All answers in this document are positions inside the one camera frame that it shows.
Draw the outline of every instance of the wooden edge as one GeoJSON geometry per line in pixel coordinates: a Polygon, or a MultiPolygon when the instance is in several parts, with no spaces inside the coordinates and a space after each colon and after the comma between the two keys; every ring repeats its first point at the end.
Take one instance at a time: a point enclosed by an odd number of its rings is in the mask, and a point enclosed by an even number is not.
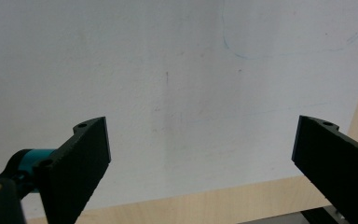
{"type": "MultiPolygon", "coordinates": [[[[348,135],[358,141],[358,106],[348,135]]],[[[305,176],[84,211],[77,223],[234,224],[329,205],[305,176]]],[[[30,224],[45,224],[34,218],[30,224]]]]}

